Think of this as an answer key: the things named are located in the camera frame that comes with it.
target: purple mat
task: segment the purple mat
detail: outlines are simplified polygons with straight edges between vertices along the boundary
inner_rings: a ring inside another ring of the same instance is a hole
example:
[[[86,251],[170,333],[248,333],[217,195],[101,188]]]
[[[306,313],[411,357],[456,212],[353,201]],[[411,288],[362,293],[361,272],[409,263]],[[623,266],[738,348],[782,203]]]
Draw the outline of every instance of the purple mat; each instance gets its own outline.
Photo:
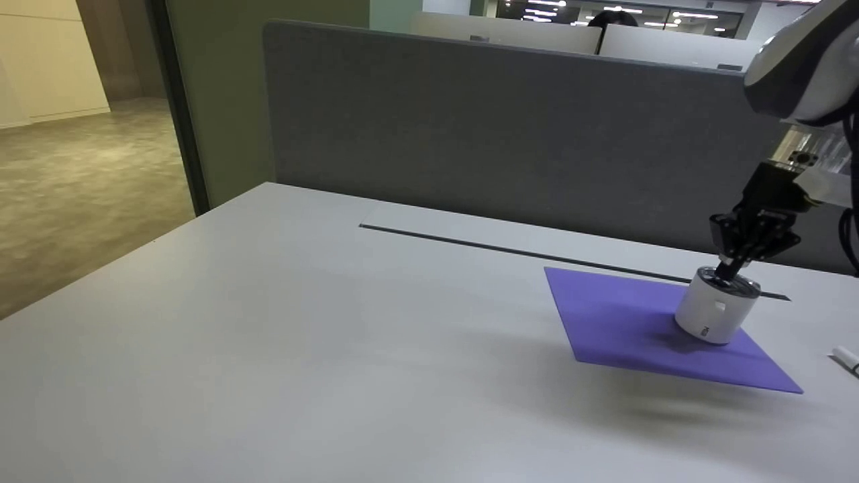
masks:
[[[546,268],[576,360],[774,392],[802,388],[747,334],[700,343],[675,325],[687,286]]]

